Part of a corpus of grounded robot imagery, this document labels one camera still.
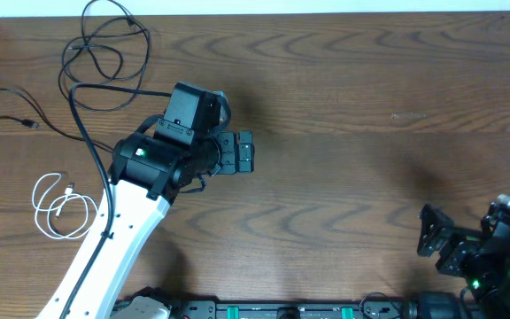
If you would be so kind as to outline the black USB cable blue plug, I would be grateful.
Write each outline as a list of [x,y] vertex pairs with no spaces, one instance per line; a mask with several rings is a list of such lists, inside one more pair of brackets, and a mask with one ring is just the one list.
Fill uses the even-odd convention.
[[87,164],[91,156],[65,101],[41,102],[21,88],[0,88],[0,161]]

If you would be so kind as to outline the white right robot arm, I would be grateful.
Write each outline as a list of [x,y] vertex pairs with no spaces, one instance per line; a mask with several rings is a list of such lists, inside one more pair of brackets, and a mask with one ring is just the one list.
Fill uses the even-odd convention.
[[491,202],[479,230],[457,227],[438,207],[419,214],[417,254],[439,253],[437,272],[466,281],[458,298],[422,292],[404,303],[404,318],[510,318],[510,197]]

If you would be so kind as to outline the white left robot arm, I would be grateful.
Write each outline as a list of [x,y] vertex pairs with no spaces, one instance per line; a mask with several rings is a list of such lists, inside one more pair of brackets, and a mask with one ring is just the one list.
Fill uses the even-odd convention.
[[78,253],[41,318],[107,318],[136,257],[180,192],[194,179],[250,174],[252,133],[228,130],[225,94],[179,82],[164,113],[148,117],[119,140],[104,167],[80,127],[102,182],[104,196]]

